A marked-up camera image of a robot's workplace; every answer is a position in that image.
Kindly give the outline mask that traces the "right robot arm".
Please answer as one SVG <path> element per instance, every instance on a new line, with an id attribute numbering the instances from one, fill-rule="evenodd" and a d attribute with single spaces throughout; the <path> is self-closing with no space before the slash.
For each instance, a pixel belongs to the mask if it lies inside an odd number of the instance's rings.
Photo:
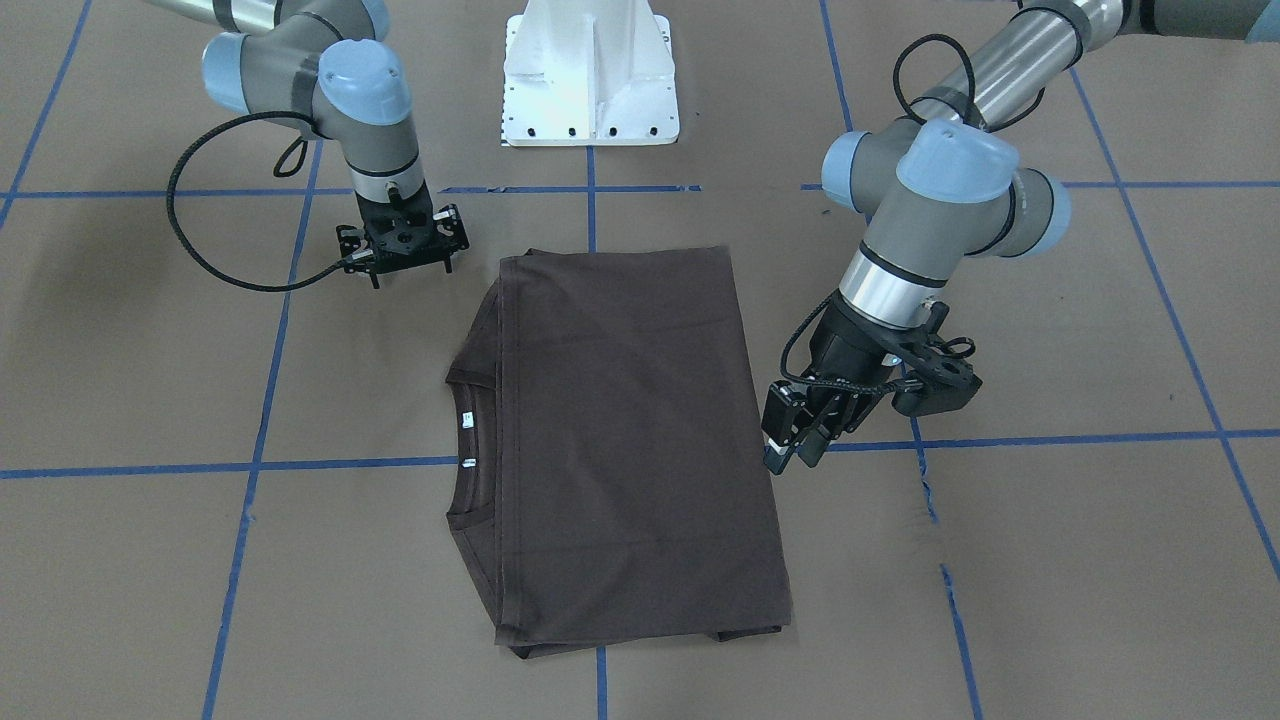
<path id="1" fill-rule="evenodd" d="M 296 149 L 339 145 L 361 222 L 338 225 L 335 269 L 380 275 L 440 263 L 468 247 L 458 209 L 434 208 L 404 68 L 387 45 L 381 1 L 166 1 L 210 26 L 207 95 L 237 123 L 296 129 Z"/>

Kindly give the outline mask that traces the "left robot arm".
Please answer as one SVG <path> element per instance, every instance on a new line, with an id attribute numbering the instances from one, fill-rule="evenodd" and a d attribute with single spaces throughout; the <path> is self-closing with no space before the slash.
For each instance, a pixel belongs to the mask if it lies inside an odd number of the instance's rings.
<path id="1" fill-rule="evenodd" d="M 941 295 L 964 258 L 1023 258 L 1065 234 L 1071 202 L 1025 168 L 1000 131 L 1032 113 L 1047 83 L 1120 35 L 1277 41 L 1275 1 L 1028 1 L 960 67 L 878 133 L 840 136 L 822 188 L 864 215 L 838 287 L 801 323 L 810 359 L 782 368 L 762 414 L 764 464 L 815 466 L 883 397 L 904 416 L 964 407 L 980 388 L 974 343 L 940 337 Z"/>

